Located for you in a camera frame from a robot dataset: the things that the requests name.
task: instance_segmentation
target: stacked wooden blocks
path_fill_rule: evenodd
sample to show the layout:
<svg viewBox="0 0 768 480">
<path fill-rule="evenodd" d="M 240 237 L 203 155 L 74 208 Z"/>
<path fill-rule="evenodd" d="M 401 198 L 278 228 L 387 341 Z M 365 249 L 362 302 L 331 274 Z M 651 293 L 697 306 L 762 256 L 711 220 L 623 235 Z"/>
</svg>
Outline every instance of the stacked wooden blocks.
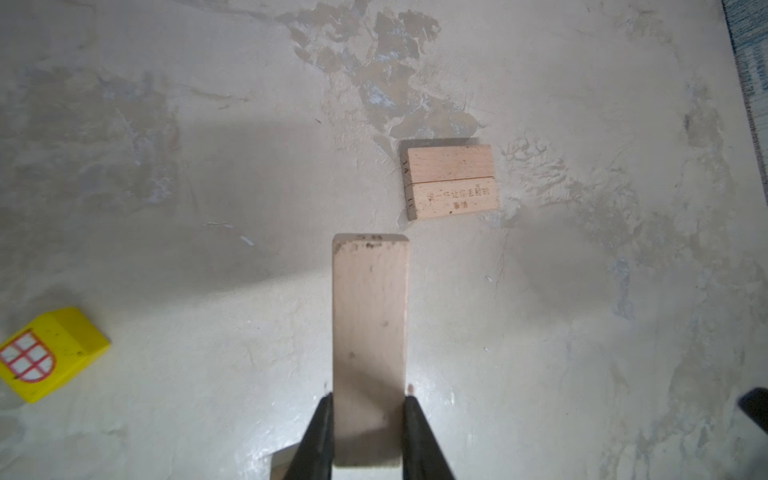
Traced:
<svg viewBox="0 0 768 480">
<path fill-rule="evenodd" d="M 498 208 L 490 145 L 409 148 L 402 178 L 409 220 Z"/>
</svg>

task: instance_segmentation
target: jenga block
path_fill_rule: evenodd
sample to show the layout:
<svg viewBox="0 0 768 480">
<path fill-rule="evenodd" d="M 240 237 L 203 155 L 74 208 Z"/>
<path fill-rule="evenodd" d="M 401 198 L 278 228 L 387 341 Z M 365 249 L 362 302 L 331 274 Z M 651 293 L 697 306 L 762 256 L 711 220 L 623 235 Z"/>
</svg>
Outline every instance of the jenga block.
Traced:
<svg viewBox="0 0 768 480">
<path fill-rule="evenodd" d="M 409 252 L 403 235 L 333 238 L 337 466 L 400 464 Z"/>
<path fill-rule="evenodd" d="M 493 177 L 490 145 L 409 148 L 402 166 L 403 184 Z"/>
<path fill-rule="evenodd" d="M 406 206 L 409 220 L 495 210 L 496 181 L 492 177 L 469 178 L 409 185 Z"/>
</svg>

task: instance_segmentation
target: blue rug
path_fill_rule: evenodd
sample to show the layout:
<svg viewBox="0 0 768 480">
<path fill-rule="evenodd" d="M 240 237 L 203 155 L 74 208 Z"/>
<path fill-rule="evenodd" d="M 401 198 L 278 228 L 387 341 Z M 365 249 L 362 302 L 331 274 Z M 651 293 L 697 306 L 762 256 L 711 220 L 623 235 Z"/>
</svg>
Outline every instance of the blue rug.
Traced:
<svg viewBox="0 0 768 480">
<path fill-rule="evenodd" d="M 768 1 L 723 0 L 723 9 L 768 204 L 768 71 L 764 56 L 768 55 Z"/>
</svg>

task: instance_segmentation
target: yellow block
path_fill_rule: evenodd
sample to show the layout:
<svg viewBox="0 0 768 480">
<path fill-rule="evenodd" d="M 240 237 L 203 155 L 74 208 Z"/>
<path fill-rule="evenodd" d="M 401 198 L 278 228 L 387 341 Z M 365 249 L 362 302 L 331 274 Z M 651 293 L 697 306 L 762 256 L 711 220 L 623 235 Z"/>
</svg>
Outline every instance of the yellow block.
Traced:
<svg viewBox="0 0 768 480">
<path fill-rule="evenodd" d="M 34 403 L 108 348 L 109 340 L 73 306 L 43 313 L 0 346 L 0 378 Z"/>
</svg>

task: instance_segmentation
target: red window frame print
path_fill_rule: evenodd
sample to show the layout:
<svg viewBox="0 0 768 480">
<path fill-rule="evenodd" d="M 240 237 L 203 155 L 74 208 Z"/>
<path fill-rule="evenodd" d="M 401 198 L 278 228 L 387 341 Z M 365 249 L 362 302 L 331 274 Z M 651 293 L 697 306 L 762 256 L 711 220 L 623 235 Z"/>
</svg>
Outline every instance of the red window frame print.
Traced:
<svg viewBox="0 0 768 480">
<path fill-rule="evenodd" d="M 0 349 L 0 362 L 13 372 L 15 379 L 26 383 L 41 382 L 56 368 L 53 352 L 31 329 Z"/>
</svg>

